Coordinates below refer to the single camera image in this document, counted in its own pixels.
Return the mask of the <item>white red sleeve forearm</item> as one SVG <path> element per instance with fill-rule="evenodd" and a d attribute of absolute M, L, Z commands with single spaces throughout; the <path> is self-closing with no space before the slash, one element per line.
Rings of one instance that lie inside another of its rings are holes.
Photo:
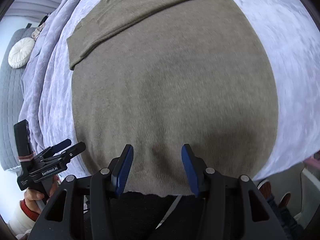
<path fill-rule="evenodd" d="M 39 214 L 31 211 L 25 200 L 21 200 L 7 226 L 17 239 L 28 239 L 38 217 Z"/>

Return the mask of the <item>person's left hand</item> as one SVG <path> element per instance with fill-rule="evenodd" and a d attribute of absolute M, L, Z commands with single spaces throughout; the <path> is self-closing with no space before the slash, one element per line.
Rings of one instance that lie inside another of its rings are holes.
<path fill-rule="evenodd" d="M 53 183 L 52 187 L 50 188 L 50 191 L 48 193 L 48 196 L 51 197 L 56 189 L 59 186 L 60 179 L 57 175 L 53 176 Z M 39 191 L 33 190 L 28 188 L 24 193 L 24 201 L 27 206 L 27 208 L 37 214 L 40 214 L 42 210 L 38 206 L 37 202 L 42 202 L 42 199 L 44 198 L 44 194 L 40 193 Z"/>

